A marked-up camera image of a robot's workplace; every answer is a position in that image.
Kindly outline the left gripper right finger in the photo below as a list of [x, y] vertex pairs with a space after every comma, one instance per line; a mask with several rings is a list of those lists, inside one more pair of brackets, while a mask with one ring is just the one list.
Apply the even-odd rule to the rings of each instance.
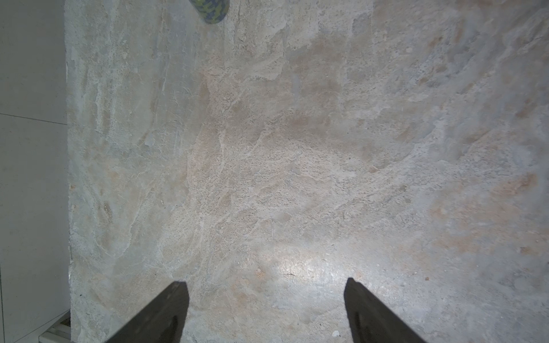
[[426, 343], [363, 284], [348, 278], [344, 290], [354, 343]]

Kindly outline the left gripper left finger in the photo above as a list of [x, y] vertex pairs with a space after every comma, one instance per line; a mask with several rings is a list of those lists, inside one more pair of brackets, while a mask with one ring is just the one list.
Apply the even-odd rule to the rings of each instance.
[[107, 343], [179, 343], [190, 296], [186, 282], [173, 282], [118, 330]]

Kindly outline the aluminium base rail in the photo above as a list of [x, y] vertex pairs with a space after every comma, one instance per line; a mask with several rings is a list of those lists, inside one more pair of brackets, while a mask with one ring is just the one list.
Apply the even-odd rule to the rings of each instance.
[[50, 328], [40, 334], [39, 343], [72, 343], [71, 314], [63, 314]]

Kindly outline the small metal can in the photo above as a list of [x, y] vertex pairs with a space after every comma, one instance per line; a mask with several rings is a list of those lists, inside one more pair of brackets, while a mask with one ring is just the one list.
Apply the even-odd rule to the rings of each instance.
[[227, 15], [230, 8], [230, 0], [190, 0], [207, 24], [218, 24]]

